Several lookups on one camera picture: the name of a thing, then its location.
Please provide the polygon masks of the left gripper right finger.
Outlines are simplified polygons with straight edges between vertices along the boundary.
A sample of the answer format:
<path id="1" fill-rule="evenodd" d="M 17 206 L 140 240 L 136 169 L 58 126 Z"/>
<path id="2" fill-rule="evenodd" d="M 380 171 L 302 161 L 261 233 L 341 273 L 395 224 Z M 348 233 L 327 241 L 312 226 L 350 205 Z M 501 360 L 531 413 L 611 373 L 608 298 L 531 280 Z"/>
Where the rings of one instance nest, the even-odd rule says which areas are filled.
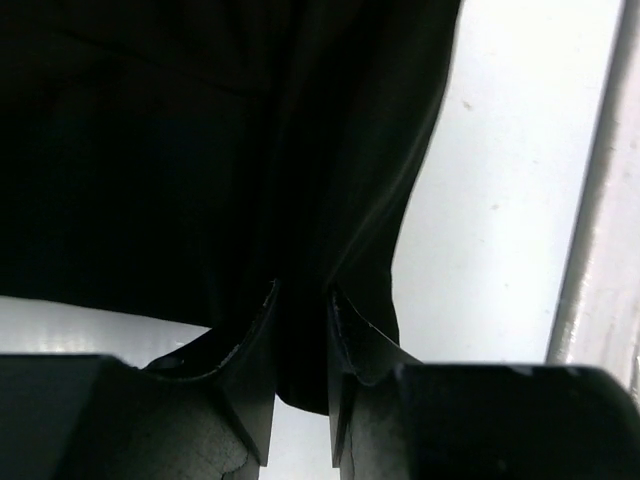
<path id="1" fill-rule="evenodd" d="M 326 327 L 331 455 L 337 468 L 358 389 L 377 385 L 400 364 L 421 361 L 363 318 L 338 287 L 328 298 Z"/>

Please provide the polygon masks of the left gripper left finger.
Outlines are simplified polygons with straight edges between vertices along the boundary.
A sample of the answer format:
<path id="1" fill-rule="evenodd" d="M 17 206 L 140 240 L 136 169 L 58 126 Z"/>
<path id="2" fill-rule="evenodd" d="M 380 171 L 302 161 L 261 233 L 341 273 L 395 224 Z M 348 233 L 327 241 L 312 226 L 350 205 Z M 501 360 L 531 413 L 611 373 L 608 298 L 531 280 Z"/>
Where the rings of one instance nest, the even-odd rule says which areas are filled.
<path id="1" fill-rule="evenodd" d="M 144 367 L 202 388 L 260 466 L 267 464 L 276 393 L 274 318 L 280 282 L 266 283 L 245 318 L 220 323 Z"/>

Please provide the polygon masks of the black t shirt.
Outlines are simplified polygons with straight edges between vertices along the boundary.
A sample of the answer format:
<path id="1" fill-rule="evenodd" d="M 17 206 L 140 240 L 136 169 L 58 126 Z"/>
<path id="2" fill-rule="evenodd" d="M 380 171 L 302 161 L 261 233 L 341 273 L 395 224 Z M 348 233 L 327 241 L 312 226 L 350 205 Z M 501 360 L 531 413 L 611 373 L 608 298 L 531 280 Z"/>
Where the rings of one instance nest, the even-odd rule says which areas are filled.
<path id="1" fill-rule="evenodd" d="M 1 292 L 244 333 L 328 410 L 326 303 L 399 336 L 391 264 L 457 1 L 5 1 Z"/>

